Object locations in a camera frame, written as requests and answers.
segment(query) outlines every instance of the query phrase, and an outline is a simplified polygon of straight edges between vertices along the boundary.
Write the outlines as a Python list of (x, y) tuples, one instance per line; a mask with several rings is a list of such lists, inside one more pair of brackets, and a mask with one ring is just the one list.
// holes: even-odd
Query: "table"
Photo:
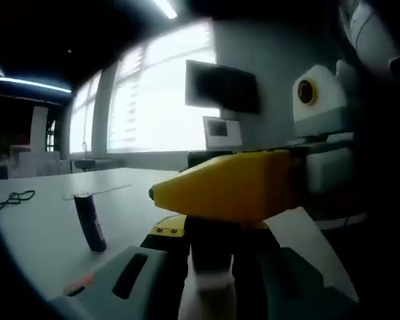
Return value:
[[(0, 181), (0, 201), (11, 192), (36, 190), (32, 200), (0, 211), (0, 231), (28, 280), (47, 300), (74, 280), (94, 271), (130, 245), (140, 245), (152, 226), (174, 213), (157, 208), (149, 188), (176, 176), (176, 171), (120, 168), (104, 171)], [(74, 201), (69, 193), (122, 189), (94, 195), (98, 218), (107, 240), (104, 253), (87, 246)], [(266, 220), (281, 246), (291, 247), (352, 299), (355, 289), (340, 260), (302, 208)]]

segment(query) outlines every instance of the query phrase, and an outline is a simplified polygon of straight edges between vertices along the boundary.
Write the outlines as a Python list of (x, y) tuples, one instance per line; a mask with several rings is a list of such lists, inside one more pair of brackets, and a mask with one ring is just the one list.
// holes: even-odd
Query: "black cylinder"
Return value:
[(74, 202), (87, 244), (92, 251), (103, 252), (107, 244), (99, 226), (92, 194), (75, 195)]

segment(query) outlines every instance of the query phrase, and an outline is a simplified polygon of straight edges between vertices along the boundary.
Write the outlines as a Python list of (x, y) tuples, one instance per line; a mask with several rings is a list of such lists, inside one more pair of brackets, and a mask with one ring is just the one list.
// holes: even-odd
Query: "tv screen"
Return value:
[(237, 69), (187, 60), (185, 104), (258, 113), (256, 77)]

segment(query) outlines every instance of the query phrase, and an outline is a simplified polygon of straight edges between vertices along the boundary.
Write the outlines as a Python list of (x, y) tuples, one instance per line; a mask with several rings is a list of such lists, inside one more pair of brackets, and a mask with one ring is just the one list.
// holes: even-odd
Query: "ceiling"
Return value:
[(153, 0), (0, 0), (0, 68), (8, 77), (76, 89), (137, 41), (198, 17), (284, 19), (315, 28), (327, 10), (326, 0), (295, 9), (281, 2), (278, 10), (260, 0), (248, 6), (230, 0), (169, 2), (178, 13), (173, 20)]

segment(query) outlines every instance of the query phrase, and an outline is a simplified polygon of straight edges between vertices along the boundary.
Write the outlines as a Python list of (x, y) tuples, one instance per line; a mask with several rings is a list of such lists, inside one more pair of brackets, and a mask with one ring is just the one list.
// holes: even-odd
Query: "white wall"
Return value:
[(46, 151), (47, 110), (43, 107), (34, 107), (30, 134), (30, 145), (33, 152)]
[(214, 24), (217, 63), (256, 75), (261, 113), (237, 114), (246, 149), (278, 147), (294, 138), (292, 86), (315, 64), (335, 70), (337, 54), (318, 36), (256, 21)]

